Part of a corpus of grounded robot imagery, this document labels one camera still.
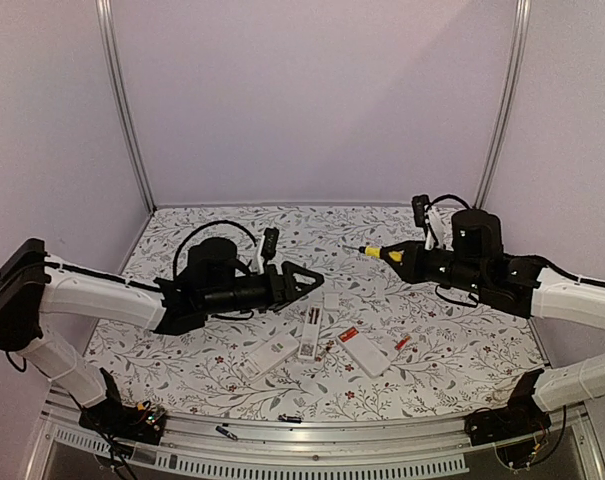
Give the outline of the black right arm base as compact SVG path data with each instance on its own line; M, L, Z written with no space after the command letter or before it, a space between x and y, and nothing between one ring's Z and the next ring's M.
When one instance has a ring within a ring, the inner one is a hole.
M483 407L464 417L464 432L473 446L542 432L550 427L549 414L532 400L511 402L500 408Z

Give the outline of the yellow handled screwdriver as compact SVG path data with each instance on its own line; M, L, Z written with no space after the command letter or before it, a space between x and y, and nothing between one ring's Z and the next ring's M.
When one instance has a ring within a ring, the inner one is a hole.
M374 247L374 246L360 246L360 247L353 247L353 246L345 246L346 249L349 250L354 250L357 251L363 255L369 256L369 257L373 257L373 258L378 258L378 259L382 259L382 258L386 258L388 257L390 260L394 261L394 262L400 262L402 260L403 254L401 252L398 251L386 251L384 248L382 247Z

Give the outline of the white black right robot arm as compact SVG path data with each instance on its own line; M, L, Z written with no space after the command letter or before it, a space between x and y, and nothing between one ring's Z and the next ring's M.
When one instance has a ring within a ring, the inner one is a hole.
M560 319L605 331L605 281L572 274L539 255L505 253L500 219L464 204L451 217L452 245L445 247L434 201L412 200L422 241L382 247L377 257L408 284L431 282L468 293L472 303L516 317ZM523 374L507 389L499 427L519 436L538 412L605 396L605 353L569 366Z

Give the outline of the dark battery on rail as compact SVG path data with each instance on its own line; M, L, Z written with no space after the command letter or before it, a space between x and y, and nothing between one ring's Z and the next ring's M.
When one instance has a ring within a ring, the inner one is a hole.
M299 416L290 416L286 414L280 414L278 416L278 420L280 422L291 423L291 424L301 424L303 419Z

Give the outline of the aluminium frame post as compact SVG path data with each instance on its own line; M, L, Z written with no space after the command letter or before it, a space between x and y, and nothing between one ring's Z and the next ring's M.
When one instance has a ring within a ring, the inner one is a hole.
M524 63L531 6L531 0L518 0L516 2L506 75L499 99L497 117L491 133L484 167L474 200L476 208L484 208L486 206L493 180L498 170L501 152L517 95L519 77Z
M134 119L120 60L115 22L113 17L113 5L109 0L97 0L95 2L98 26L103 45L107 74L111 85L116 113L120 123L123 140L132 172L144 205L149 216L157 209L153 196L151 183L143 162L141 148L135 129Z

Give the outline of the left aluminium frame post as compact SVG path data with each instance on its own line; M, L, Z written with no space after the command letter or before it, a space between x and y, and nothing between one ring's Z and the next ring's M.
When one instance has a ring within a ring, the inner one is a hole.
M149 216L157 209L153 196L151 183L143 162L141 148L135 129L134 119L120 60L115 22L113 17L113 5L109 0L97 0L95 2L98 26L103 45L107 74L111 85L116 113L120 123L123 140L132 172L144 205Z

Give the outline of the white remote control with batteries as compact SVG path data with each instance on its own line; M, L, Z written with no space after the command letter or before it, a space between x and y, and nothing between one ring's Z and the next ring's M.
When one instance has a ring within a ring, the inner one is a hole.
M316 303L308 307L303 322L297 357L303 362L314 361L317 354L323 307Z

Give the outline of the blue battery on rail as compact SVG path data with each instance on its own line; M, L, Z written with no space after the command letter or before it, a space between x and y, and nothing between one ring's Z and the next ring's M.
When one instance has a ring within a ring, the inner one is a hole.
M229 431L226 427L224 427L222 425L218 425L216 427L216 431L232 441L238 440L238 437L234 433L232 433L231 431Z

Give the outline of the aluminium front rail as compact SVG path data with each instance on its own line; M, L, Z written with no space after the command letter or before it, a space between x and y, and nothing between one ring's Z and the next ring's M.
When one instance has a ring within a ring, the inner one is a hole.
M291 424L175 414L159 445L108 443L78 424L54 388L39 419L27 479L605 479L586 408L551 416L551 429L473 446L461 414L414 419ZM232 441L216 431L222 425Z

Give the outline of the white air conditioner remote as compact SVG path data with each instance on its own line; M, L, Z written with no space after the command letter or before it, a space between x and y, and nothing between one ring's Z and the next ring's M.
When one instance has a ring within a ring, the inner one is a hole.
M246 355L238 370L248 382L255 382L297 352L300 342L290 333L279 333Z

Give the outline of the right aluminium frame post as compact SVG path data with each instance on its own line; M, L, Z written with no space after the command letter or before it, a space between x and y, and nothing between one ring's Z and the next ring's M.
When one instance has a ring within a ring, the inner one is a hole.
M517 95L519 77L524 63L531 6L531 0L518 0L516 2L506 75L499 99L497 117L491 133L484 167L474 200L476 208L484 208L486 206L493 180L498 170L501 152Z

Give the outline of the small white battery cover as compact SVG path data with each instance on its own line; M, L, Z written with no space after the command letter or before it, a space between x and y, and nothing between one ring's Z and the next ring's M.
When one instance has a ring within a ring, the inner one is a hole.
M328 310L337 310L339 308L339 294L334 292L325 293L324 307Z

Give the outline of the floral patterned table mat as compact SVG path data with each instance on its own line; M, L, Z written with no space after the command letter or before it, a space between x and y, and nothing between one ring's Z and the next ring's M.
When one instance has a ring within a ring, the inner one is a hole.
M322 294L339 294L339 308L322 318L316 359L291 357L255 382L238 370L271 337L301 335L305 301L246 321L212 319L180 337L102 321L86 357L111 372L125 400L235 419L404 419L495 406L521 374L544 364L527 321L486 306L468 308L455 290L436 294L430 284L405 284L384 263L345 248L420 239L407 207L164 209L152 217L125 273L146 282L169 277L172 263L185 261L175 255L184 239L195 244L224 236L247 257L252 237L267 227L280 232L278 261L323 274ZM352 326L391 362L381 376L370 378L337 342ZM410 342L396 351L407 335ZM321 358L329 340L335 345Z

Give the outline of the red loose battery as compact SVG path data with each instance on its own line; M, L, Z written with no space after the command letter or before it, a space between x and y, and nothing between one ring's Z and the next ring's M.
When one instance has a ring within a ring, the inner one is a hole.
M411 340L411 336L407 335L404 338L402 338L400 341L398 341L395 345L394 345L394 349L396 351L401 351L407 343L409 343Z

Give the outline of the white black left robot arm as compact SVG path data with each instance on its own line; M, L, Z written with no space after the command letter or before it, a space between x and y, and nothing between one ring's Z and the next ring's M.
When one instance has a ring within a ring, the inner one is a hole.
M212 316L278 312L319 289L324 277L290 261L272 263L279 231L254 238L255 257L243 262L230 239L184 239L168 279L150 283L67 263L41 239L26 240L0 268L0 351L15 353L62 386L82 411L110 434L130 426L113 377L84 361L63 337L44 326L44 314L74 314L117 321L158 335L180 336Z

